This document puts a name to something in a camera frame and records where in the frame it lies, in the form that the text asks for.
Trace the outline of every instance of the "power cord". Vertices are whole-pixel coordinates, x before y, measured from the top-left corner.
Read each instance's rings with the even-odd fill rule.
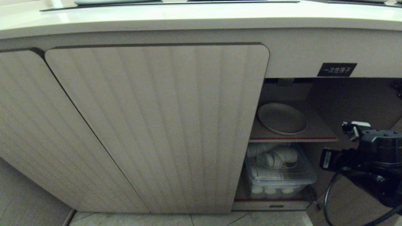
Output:
[[[328,189],[327,189],[327,192],[326,192],[326,194],[325,194],[325,198],[324,198],[324,216],[325,216],[325,220],[327,221],[327,223],[328,223],[330,226],[335,226],[335,225],[333,225],[333,224],[331,223],[331,221],[329,220],[329,217],[328,217],[328,206],[327,206],[327,205],[328,205],[328,200],[329,200],[329,194],[330,194],[331,189],[332,189],[332,187],[334,186],[334,184],[335,184],[335,182],[336,182],[336,178],[339,176],[339,174],[340,174],[340,172],[338,171],[338,172],[336,172],[336,173],[334,174],[334,176],[332,177],[331,182],[330,182],[329,185],[328,185]],[[399,205],[399,206],[397,206],[397,207],[394,207],[394,208],[393,208],[391,211],[389,211],[388,213],[382,215],[381,217],[377,218],[376,220],[373,220],[373,221],[370,222],[370,223],[364,224],[363,226],[375,226],[375,225],[377,225],[377,224],[379,224],[379,223],[381,223],[381,222],[387,220],[388,218],[392,217],[394,214],[398,213],[398,212],[401,211],[401,210],[402,210],[402,204]]]

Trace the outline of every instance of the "clear plastic bin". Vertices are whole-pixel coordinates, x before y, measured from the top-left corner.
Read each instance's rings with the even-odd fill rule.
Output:
[[[276,143],[272,146],[290,146],[296,149],[297,161],[293,164],[285,163],[277,169],[264,168],[257,166],[255,154],[247,154],[245,166],[250,185],[250,197],[253,199],[294,198],[305,186],[313,184],[317,176],[300,145],[297,143]]]

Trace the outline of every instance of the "floor tile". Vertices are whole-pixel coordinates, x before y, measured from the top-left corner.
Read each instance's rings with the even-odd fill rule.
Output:
[[[226,226],[249,212],[232,212],[230,214],[192,214],[194,226]]]
[[[189,214],[96,213],[71,222],[70,226],[192,226]]]
[[[91,216],[91,215],[93,215],[93,214],[96,214],[96,212],[77,211],[77,212],[74,214],[74,217],[73,217],[73,219],[71,220],[71,222],[76,221],[76,220],[79,220],[79,219],[82,219],[82,218],[85,218],[85,217],[88,217],[88,216]]]
[[[251,212],[230,226],[312,226],[306,212]]]

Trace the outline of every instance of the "cabinet door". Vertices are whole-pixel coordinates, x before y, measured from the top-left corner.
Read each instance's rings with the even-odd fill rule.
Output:
[[[232,208],[262,45],[53,49],[46,60],[152,212]]]
[[[0,53],[0,157],[77,210],[149,212],[41,57]]]

